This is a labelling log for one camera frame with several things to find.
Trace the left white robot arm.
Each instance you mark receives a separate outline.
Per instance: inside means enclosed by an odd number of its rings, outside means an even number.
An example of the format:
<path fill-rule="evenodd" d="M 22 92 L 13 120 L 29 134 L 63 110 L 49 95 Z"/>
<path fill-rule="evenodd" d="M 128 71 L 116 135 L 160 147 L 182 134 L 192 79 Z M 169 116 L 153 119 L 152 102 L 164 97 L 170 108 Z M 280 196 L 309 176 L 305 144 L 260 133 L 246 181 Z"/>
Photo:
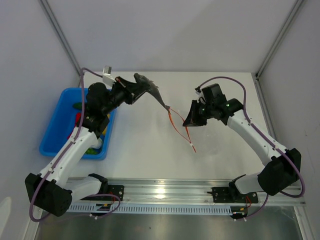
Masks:
<path fill-rule="evenodd" d="M 134 82 L 118 76 L 111 80 L 110 89 L 102 82 L 81 87 L 81 114 L 69 138 L 51 162 L 38 174 L 30 173 L 25 178 L 25 186 L 30 201 L 29 217 L 35 222 L 44 218 L 34 217 L 38 207 L 56 217 L 62 216 L 73 202 L 84 198 L 121 199 L 109 194 L 108 179 L 91 173 L 82 181 L 67 184 L 74 167 L 89 148 L 99 148 L 100 136 L 108 126 L 108 114 L 121 104 L 134 104 L 143 94 L 152 94 L 157 86 L 147 77 L 135 73 Z"/>

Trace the clear zip top bag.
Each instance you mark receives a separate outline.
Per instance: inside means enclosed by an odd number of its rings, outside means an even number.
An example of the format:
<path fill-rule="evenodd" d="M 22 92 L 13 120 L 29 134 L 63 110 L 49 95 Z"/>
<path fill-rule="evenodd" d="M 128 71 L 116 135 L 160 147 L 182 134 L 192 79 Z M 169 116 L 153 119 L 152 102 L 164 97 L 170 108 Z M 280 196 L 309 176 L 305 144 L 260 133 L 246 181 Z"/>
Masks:
<path fill-rule="evenodd" d="M 168 110 L 168 118 L 173 129 L 191 146 L 192 151 L 199 156 L 217 155 L 221 149 L 221 134 L 208 126 L 182 126 L 185 118 L 176 110 Z"/>

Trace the yellow mango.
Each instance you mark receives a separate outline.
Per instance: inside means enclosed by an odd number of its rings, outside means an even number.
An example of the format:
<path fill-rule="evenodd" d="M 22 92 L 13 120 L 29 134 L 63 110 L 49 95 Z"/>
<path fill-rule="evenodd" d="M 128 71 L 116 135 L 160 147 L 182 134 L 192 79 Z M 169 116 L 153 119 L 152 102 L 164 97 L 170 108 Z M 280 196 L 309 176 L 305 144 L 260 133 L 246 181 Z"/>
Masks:
<path fill-rule="evenodd" d="M 105 136 L 106 133 L 107 133 L 107 128 L 108 128 L 108 125 L 109 125 L 109 123 L 110 123 L 110 117 L 111 117 L 111 114 L 109 113 L 109 114 L 106 116 L 106 118 L 105 118 L 105 123 L 106 123 L 106 125 L 105 125 L 104 130 L 102 131 L 102 135 L 103 135 L 103 136 Z"/>

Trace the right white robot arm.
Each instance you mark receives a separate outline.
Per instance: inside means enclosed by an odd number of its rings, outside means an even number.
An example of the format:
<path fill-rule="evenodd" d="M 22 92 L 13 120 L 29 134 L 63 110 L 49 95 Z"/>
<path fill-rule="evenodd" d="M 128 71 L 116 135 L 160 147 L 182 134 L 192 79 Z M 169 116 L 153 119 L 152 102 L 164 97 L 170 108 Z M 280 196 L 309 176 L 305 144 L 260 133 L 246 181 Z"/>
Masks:
<path fill-rule="evenodd" d="M 228 100 L 217 83 L 199 90 L 183 126 L 205 126 L 209 119 L 221 121 L 235 131 L 264 166 L 261 172 L 239 176 L 229 183 L 228 196 L 232 201 L 239 202 L 251 192 L 274 196 L 299 180 L 301 153 L 296 148 L 288 149 L 262 131 L 249 118 L 245 106 L 236 98 Z"/>

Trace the white green cauliflower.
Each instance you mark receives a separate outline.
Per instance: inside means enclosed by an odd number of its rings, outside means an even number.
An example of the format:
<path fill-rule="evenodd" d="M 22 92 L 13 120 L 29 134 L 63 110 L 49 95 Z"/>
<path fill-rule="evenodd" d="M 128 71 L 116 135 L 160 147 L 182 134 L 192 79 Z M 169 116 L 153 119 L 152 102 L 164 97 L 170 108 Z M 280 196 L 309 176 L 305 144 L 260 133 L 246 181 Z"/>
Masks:
<path fill-rule="evenodd" d="M 92 145 L 92 148 L 94 149 L 99 149 L 103 145 L 103 141 L 101 138 L 98 138 L 96 143 Z"/>

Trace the green lettuce piece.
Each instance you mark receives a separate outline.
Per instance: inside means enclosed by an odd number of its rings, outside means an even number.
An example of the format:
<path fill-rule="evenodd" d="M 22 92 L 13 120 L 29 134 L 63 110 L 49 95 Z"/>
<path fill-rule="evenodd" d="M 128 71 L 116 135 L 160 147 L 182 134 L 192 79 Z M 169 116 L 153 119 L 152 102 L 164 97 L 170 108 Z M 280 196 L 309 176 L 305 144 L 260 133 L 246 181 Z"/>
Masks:
<path fill-rule="evenodd" d="M 89 148 L 85 154 L 86 155 L 97 155 L 99 152 L 95 148 Z"/>

